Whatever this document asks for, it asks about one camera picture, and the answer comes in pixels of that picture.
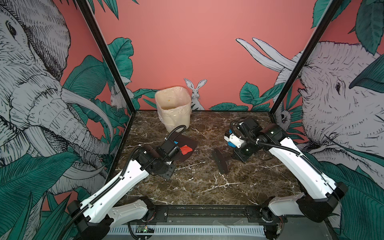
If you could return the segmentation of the brown hand brush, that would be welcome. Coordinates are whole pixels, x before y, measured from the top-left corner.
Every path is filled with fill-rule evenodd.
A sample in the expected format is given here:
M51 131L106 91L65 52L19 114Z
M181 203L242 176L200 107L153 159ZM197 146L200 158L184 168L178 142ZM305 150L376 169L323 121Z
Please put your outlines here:
M212 158L220 174L227 175L230 172L230 161L234 159L233 153L224 155L219 149L214 149L212 151Z

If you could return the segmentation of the red paper scrap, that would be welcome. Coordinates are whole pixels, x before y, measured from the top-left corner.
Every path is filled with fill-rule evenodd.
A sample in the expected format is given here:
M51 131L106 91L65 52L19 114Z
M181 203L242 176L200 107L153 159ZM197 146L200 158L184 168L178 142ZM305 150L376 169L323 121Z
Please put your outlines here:
M187 145L182 146L182 147L180 148L180 150L181 150L182 155L187 155L188 153L193 152L193 149L190 148L190 147L187 146Z

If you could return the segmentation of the dark brown dustpan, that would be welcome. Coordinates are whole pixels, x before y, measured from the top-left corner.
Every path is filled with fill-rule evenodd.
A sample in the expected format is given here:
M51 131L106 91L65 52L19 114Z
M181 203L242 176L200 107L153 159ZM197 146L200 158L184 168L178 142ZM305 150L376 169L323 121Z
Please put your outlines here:
M178 163L183 163L189 159L196 148L198 147L198 141L193 140L190 137L185 135L179 135L174 139L174 142L180 148L180 153L177 154L175 161Z

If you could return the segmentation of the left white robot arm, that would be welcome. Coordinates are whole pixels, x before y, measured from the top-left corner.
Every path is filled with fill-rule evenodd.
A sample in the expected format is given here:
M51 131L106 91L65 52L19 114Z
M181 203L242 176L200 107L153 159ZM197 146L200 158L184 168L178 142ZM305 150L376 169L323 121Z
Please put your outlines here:
M173 159L180 148L173 140L165 140L156 149L149 145L135 148L129 155L123 170L87 199L74 201L68 205L71 215L70 222L59 235L64 235L75 226L78 230L77 240L101 240L111 228L145 219L155 210L154 204L147 197L116 207L116 203L135 185L150 175L158 175L170 179L175 165Z

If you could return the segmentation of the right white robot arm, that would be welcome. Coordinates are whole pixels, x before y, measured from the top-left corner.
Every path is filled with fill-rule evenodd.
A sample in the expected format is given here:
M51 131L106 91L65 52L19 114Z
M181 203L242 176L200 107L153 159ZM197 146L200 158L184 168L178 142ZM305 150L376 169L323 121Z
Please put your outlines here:
M237 128L242 136L231 134L229 137L229 142L236 146L235 159L245 161L264 149L280 160L305 189L294 196L273 197L264 207L270 215L305 216L320 223L346 195L348 187L315 167L280 126L271 124L264 129L254 119L246 119Z

